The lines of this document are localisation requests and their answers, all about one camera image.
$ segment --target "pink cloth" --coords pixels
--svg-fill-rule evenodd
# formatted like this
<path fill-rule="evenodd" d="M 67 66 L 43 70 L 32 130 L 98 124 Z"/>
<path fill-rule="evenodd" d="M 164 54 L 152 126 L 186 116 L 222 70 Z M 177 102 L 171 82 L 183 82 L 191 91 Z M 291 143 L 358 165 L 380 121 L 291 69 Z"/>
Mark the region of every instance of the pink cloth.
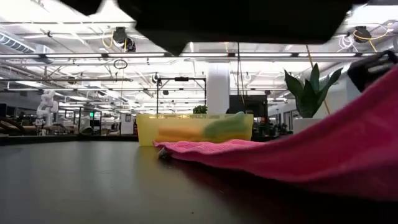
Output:
<path fill-rule="evenodd" d="M 310 190 L 398 200 L 398 67 L 316 125 L 270 142 L 161 142 L 171 156 Z"/>

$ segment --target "small plant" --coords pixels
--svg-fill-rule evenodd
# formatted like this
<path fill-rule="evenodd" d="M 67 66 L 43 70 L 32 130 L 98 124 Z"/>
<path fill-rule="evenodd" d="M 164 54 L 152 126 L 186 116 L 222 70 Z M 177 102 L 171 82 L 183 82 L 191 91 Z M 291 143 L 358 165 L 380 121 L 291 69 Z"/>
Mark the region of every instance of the small plant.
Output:
<path fill-rule="evenodd" d="M 311 71 L 310 80 L 305 80 L 305 83 L 291 76 L 285 70 L 287 89 L 294 95 L 297 111 L 303 118 L 312 118 L 318 111 L 328 94 L 329 88 L 339 79 L 341 70 L 342 68 L 319 82 L 319 68 L 318 64 L 315 64 Z"/>
<path fill-rule="evenodd" d="M 196 106 L 193 109 L 194 114 L 207 114 L 207 106 Z"/>

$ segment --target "yellow plastic bin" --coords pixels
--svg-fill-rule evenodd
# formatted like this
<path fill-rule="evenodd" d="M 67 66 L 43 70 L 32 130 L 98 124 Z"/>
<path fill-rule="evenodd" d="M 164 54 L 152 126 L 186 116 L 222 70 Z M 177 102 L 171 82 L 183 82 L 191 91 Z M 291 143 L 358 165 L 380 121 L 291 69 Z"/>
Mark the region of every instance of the yellow plastic bin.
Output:
<path fill-rule="evenodd" d="M 138 114 L 140 146 L 153 142 L 250 140 L 253 114 Z"/>

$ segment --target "potted plant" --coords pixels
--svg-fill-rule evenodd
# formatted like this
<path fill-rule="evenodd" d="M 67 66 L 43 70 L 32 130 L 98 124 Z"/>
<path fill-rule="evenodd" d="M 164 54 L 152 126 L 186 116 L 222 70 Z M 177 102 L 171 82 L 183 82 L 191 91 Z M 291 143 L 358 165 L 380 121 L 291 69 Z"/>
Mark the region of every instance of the potted plant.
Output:
<path fill-rule="evenodd" d="M 291 76 L 285 70 L 287 89 L 294 95 L 297 111 L 303 118 L 293 120 L 294 133 L 298 133 L 320 120 L 313 118 L 313 115 L 321 107 L 329 88 L 339 79 L 341 70 L 342 68 L 320 82 L 318 64 L 315 64 L 310 79 L 306 79 L 305 83 Z"/>
<path fill-rule="evenodd" d="M 196 106 L 193 109 L 194 114 L 207 114 L 207 106 Z"/>

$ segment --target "dark table surface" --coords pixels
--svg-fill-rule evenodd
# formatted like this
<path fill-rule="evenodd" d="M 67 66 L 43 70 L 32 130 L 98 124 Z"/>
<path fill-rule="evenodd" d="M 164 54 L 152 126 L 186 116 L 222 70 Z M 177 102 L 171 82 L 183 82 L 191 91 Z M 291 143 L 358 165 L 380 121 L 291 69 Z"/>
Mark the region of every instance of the dark table surface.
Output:
<path fill-rule="evenodd" d="M 397 223 L 398 204 L 158 160 L 136 142 L 0 147 L 0 223 Z"/>

